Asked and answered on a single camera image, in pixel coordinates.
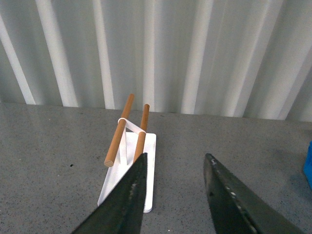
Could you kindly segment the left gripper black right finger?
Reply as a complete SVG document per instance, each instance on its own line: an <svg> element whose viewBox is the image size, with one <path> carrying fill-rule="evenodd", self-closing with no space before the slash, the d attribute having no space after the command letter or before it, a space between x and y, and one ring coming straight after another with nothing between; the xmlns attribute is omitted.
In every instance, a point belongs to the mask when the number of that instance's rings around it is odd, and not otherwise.
<svg viewBox="0 0 312 234"><path fill-rule="evenodd" d="M210 153L205 155L203 170L207 200L216 233L302 233Z"/></svg>

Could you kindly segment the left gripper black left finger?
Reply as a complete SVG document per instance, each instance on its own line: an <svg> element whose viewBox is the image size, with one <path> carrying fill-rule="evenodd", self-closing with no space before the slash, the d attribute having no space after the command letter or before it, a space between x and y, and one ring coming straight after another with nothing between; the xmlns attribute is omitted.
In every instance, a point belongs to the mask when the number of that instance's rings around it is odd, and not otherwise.
<svg viewBox="0 0 312 234"><path fill-rule="evenodd" d="M147 187L147 154L142 153L106 199L74 234L138 234Z"/></svg>

